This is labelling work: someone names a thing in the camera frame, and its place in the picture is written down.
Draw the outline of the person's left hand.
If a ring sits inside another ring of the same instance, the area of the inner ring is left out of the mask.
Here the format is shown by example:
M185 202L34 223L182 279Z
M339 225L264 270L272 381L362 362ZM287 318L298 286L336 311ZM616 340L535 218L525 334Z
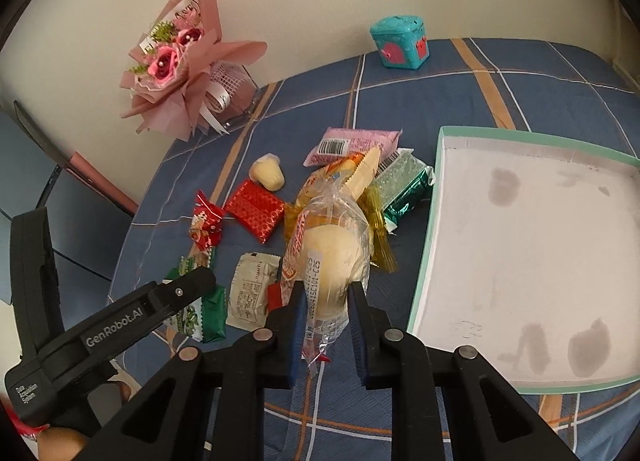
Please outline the person's left hand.
M131 396L131 387L123 381L109 381L88 395L89 408L104 425ZM73 429L49 427L37 436L39 461L73 460L89 438Z

